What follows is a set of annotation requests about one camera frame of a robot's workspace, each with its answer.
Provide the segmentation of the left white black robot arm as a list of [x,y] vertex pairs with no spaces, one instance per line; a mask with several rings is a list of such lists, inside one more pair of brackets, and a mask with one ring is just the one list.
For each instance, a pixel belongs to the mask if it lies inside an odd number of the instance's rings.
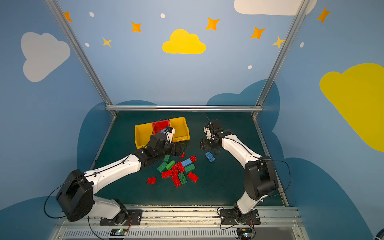
[[82,172],[77,169],[69,173],[61,186],[56,200],[69,222],[83,218],[101,217],[112,225],[123,225],[129,218],[128,210],[118,200],[96,196],[107,185],[162,160],[166,155],[180,157],[187,145],[173,143],[172,133],[157,133],[150,137],[142,148],[104,167]]

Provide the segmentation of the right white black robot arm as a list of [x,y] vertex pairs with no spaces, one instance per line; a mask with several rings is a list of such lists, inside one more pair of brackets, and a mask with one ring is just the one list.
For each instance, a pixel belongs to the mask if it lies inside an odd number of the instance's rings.
[[201,150],[224,149],[244,168],[245,193],[234,205],[239,215],[250,213],[262,200],[278,190],[272,159],[252,151],[231,130],[223,129],[217,120],[208,122],[203,131],[206,137],[200,140]]

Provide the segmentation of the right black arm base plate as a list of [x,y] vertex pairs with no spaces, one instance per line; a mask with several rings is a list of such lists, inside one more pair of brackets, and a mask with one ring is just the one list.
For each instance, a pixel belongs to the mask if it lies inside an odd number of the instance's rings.
[[253,210],[248,214],[242,214],[237,208],[224,209],[219,208],[218,214],[221,224],[225,226],[231,225],[260,225],[261,220],[257,210]]

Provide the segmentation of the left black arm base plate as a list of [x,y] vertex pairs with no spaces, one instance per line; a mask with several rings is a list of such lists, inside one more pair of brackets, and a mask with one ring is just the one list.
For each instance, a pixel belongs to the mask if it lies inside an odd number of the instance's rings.
[[100,226],[138,226],[142,214],[142,210],[121,210],[113,219],[102,218]]

